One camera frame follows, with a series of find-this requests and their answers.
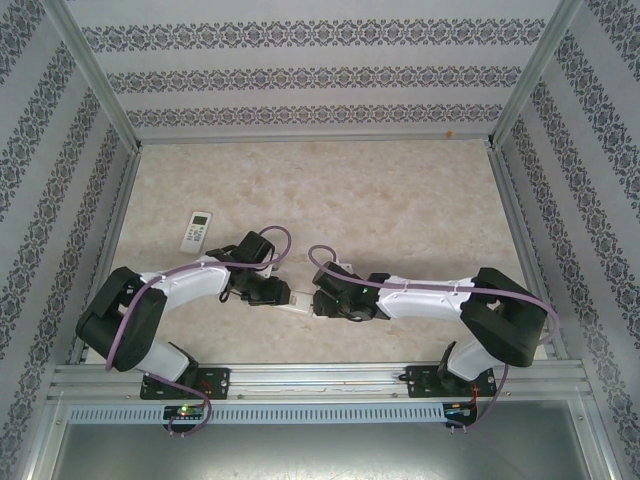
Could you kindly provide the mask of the white remote with label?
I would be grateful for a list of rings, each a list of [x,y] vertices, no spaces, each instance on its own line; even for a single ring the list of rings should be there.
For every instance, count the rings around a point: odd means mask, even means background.
[[[291,293],[289,306],[295,312],[315,316],[314,296],[310,293],[293,291]]]

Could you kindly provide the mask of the white remote with display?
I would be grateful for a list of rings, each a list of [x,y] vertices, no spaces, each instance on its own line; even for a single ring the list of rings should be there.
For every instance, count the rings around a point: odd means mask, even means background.
[[[184,233],[180,251],[185,254],[198,254],[203,246],[212,214],[208,212],[194,211]]]

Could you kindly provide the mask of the grey metal panel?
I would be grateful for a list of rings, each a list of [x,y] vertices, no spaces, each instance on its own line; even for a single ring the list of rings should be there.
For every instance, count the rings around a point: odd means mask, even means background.
[[[436,423],[67,422],[52,480],[590,480],[567,401],[497,405],[467,431]]]

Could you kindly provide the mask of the wide aluminium base rail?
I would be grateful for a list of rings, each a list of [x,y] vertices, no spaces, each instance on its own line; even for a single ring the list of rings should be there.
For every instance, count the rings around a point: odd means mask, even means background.
[[[398,377],[403,363],[232,364],[229,403],[411,402]],[[541,360],[529,368],[498,366],[490,381],[506,377],[502,400],[565,400],[591,397],[593,390],[577,360]],[[58,366],[46,400],[63,403],[124,404],[139,399],[143,374],[107,372],[100,365]]]

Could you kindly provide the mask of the aluminium table edge rail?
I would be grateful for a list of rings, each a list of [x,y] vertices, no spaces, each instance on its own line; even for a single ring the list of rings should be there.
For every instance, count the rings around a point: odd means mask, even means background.
[[[76,325],[111,271],[142,150],[139,147],[125,163],[115,168],[99,198],[88,245],[81,257],[81,269],[67,304],[71,338],[63,343],[64,364],[82,363],[86,358],[84,343],[76,336]]]
[[[294,134],[294,135],[253,135],[253,136],[213,136],[213,137],[158,137],[141,139],[141,146],[186,145],[186,144],[226,144],[226,143],[304,143],[304,142],[381,142],[381,141],[467,141],[480,140],[491,146],[491,136],[481,134],[446,133],[413,134]]]
[[[487,154],[527,289],[540,300],[551,304],[541,270],[535,257],[533,243],[526,228],[525,216],[522,213],[503,156],[499,150],[492,147],[487,148]]]

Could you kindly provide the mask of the aluminium frame side rail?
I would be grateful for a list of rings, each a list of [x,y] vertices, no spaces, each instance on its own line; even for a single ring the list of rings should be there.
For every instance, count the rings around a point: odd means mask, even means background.
[[[589,479],[624,480],[596,402],[579,396],[570,408]]]
[[[68,415],[69,408],[61,399],[45,402],[13,480],[52,480]]]

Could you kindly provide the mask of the aluminium frame corner post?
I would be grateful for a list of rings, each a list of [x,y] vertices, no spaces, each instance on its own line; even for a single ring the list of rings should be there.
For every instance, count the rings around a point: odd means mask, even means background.
[[[138,152],[141,141],[66,0],[41,0],[41,3],[128,151]]]
[[[489,143],[493,149],[497,149],[504,143],[583,2],[584,0],[559,0],[556,10],[489,136]]]

